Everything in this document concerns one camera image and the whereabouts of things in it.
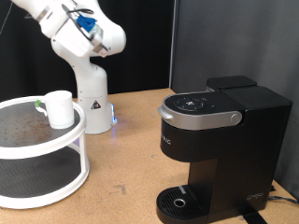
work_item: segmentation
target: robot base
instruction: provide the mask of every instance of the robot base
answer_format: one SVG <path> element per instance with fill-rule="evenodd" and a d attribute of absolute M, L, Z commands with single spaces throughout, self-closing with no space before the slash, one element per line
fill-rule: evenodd
<path fill-rule="evenodd" d="M 78 104 L 84 109 L 87 118 L 85 133 L 104 133 L 116 124 L 113 105 L 108 101 L 108 96 L 84 98 L 78 97 Z"/>

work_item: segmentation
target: cable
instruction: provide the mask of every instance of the cable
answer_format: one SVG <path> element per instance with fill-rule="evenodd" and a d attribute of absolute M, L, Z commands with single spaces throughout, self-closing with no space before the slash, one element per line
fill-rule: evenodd
<path fill-rule="evenodd" d="M 10 4 L 10 8 L 9 8 L 8 13 L 7 13 L 7 17 L 6 17 L 6 19 L 4 20 L 4 23 L 3 23 L 2 27 L 1 27 L 0 35 L 2 34 L 2 31 L 3 31 L 3 29 L 4 29 L 4 26 L 6 25 L 7 18 L 8 18 L 8 16 L 9 16 L 9 13 L 10 13 L 10 10 L 11 10 L 11 8 L 12 8 L 12 5 L 13 5 L 13 3 Z"/>
<path fill-rule="evenodd" d="M 67 11 L 67 13 L 72 13 L 72 12 L 83 12 L 86 14 L 93 14 L 93 11 L 87 8 L 80 8 L 80 9 L 76 9 L 76 10 L 69 10 Z"/>
<path fill-rule="evenodd" d="M 273 200 L 286 200 L 290 203 L 295 203 L 295 204 L 299 204 L 298 201 L 296 201 L 295 199 L 289 199 L 289 198 L 282 198 L 282 197 L 278 197 L 278 196 L 272 196 L 268 198 L 268 201 L 273 201 Z"/>

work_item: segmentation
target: logo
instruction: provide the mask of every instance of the logo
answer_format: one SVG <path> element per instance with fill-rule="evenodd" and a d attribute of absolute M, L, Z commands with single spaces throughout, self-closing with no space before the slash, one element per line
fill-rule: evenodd
<path fill-rule="evenodd" d="M 99 108 L 101 108 L 100 104 L 97 103 L 97 101 L 94 101 L 92 109 L 99 109 Z"/>
<path fill-rule="evenodd" d="M 258 197 L 262 197 L 263 193 L 259 193 L 259 194 L 253 194 L 247 197 L 247 200 L 251 200 L 251 199 L 258 199 Z"/>
<path fill-rule="evenodd" d="M 189 101 L 189 102 L 187 102 L 186 104 L 187 104 L 187 105 L 194 105 L 194 102 Z"/>
<path fill-rule="evenodd" d="M 166 138 L 164 135 L 161 134 L 161 138 L 168 144 L 171 145 L 170 139 Z"/>

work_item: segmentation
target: drip tray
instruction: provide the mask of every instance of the drip tray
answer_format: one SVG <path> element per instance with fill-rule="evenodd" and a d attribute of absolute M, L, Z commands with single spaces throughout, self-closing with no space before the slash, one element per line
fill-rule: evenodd
<path fill-rule="evenodd" d="M 75 180 L 80 155 L 71 147 L 21 160 L 0 160 L 0 195 L 31 198 L 52 193 Z"/>
<path fill-rule="evenodd" d="M 206 223 L 207 214 L 188 185 L 166 189 L 157 198 L 157 215 L 163 223 Z"/>

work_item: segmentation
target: warning label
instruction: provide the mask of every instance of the warning label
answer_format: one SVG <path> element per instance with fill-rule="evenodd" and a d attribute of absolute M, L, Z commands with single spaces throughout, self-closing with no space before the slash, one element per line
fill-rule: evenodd
<path fill-rule="evenodd" d="M 92 109 L 99 109 L 99 108 L 101 108 L 100 104 L 97 103 L 97 101 L 94 101 Z"/>

